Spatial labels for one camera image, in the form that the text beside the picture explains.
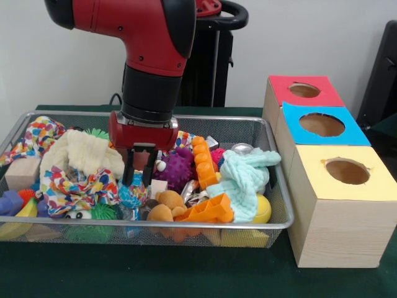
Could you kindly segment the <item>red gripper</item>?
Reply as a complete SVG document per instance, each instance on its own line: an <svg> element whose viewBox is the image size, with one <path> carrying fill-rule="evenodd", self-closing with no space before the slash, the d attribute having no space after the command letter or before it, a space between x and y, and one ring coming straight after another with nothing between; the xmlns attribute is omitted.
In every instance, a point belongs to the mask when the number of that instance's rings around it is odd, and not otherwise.
<svg viewBox="0 0 397 298"><path fill-rule="evenodd" d="M154 147L157 150L170 150L174 147L178 136L178 123L171 117L166 124L148 124L125 117L120 111L112 111L109 117L109 138L117 148L127 149L127 159L123 171L122 184L129 187L133 181L133 147ZM155 161L158 152L149 153L147 163L143 168L143 184L151 184Z"/></svg>

